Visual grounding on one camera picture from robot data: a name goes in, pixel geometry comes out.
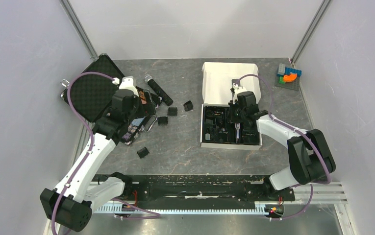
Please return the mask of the white clipper kit box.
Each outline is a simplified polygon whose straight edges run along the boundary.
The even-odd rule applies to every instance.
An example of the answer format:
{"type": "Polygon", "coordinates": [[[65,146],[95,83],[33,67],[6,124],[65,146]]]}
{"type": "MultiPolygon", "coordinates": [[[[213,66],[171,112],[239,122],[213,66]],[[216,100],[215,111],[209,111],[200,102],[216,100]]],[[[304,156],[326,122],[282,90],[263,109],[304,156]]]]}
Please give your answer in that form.
{"type": "Polygon", "coordinates": [[[258,74],[258,66],[251,63],[228,63],[228,62],[205,62],[202,66],[202,98],[201,105],[201,136],[200,146],[202,148],[219,148],[233,150],[259,150],[260,143],[246,145],[233,142],[211,143],[205,139],[205,108],[212,106],[216,108],[229,108],[228,103],[233,99],[231,92],[234,80],[251,73],[258,74]]]}

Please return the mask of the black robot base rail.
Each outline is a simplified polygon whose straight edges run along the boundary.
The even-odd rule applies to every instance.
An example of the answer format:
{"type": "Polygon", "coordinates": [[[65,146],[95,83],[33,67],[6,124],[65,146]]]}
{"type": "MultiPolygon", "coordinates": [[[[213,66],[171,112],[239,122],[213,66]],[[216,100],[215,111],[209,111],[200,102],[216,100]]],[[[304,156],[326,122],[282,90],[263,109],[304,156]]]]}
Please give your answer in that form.
{"type": "Polygon", "coordinates": [[[280,191],[268,186],[266,175],[122,175],[125,187],[120,198],[148,201],[164,197],[239,198],[251,201],[293,202],[292,188],[280,191]]]}

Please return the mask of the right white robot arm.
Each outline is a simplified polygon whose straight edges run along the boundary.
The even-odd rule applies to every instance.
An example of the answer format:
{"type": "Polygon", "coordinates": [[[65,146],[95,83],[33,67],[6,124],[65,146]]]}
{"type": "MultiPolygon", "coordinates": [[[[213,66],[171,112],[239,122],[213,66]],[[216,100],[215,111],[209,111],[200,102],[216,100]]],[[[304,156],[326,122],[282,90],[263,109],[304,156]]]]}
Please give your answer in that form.
{"type": "Polygon", "coordinates": [[[329,184],[336,165],[323,133],[285,123],[266,110],[259,110],[253,92],[235,94],[229,102],[231,121],[268,136],[287,148],[288,167],[264,181],[263,195],[277,199],[282,190],[309,183],[329,184]]]}

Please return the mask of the black clipper comb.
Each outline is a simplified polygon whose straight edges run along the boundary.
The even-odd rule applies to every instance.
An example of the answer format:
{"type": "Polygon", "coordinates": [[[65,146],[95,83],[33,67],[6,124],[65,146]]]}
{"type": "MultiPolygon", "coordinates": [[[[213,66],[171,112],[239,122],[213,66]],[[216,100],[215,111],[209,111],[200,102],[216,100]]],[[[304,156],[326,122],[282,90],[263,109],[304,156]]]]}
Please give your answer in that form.
{"type": "Polygon", "coordinates": [[[167,111],[168,116],[177,116],[178,108],[177,107],[169,107],[167,111]]]}
{"type": "Polygon", "coordinates": [[[146,147],[141,148],[140,150],[137,151],[137,155],[140,159],[143,159],[149,154],[149,150],[146,147]]]}
{"type": "Polygon", "coordinates": [[[187,102],[185,102],[184,104],[183,104],[183,108],[184,108],[184,111],[186,111],[186,112],[188,112],[188,111],[190,111],[190,110],[193,110],[193,103],[192,103],[192,101],[190,101],[190,100],[188,100],[187,102]]]}
{"type": "Polygon", "coordinates": [[[168,117],[158,117],[157,119],[159,126],[167,126],[168,125],[168,117]]]}

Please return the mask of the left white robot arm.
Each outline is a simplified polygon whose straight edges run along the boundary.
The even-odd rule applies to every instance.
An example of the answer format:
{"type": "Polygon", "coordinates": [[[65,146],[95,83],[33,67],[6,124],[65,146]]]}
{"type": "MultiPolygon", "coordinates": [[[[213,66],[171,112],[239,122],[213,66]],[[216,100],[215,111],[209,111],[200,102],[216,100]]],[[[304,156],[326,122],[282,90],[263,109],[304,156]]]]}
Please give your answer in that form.
{"type": "Polygon", "coordinates": [[[128,132],[132,121],[145,116],[144,107],[136,88],[117,90],[102,116],[88,129],[89,140],[66,176],[54,187],[44,189],[40,200],[51,220],[51,232],[56,226],[80,232],[89,222],[94,210],[107,201],[133,195],[132,178],[114,172],[100,185],[89,185],[100,165],[128,132]]]}

